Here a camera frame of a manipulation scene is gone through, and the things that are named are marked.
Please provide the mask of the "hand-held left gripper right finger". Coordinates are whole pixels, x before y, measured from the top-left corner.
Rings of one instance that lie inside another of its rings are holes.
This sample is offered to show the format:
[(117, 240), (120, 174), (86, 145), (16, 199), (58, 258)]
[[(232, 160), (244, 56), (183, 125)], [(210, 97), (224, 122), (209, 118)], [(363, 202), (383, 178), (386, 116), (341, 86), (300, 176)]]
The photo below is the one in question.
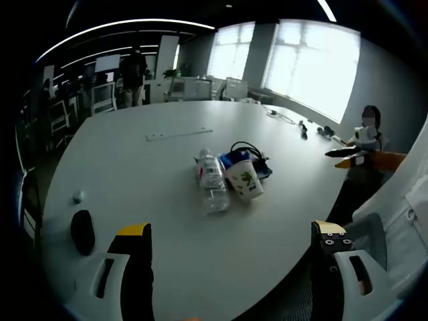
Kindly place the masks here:
[(376, 223), (350, 231), (315, 220), (311, 224), (311, 320), (387, 320), (402, 302), (383, 267), (385, 241)]

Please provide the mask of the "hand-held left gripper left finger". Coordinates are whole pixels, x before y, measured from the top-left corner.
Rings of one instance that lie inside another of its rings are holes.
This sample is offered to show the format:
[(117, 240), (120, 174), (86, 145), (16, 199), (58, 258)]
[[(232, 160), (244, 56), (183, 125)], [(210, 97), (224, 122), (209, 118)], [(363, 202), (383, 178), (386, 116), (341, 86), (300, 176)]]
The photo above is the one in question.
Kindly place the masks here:
[(76, 320), (154, 320), (150, 223), (121, 229), (75, 278), (66, 307)]

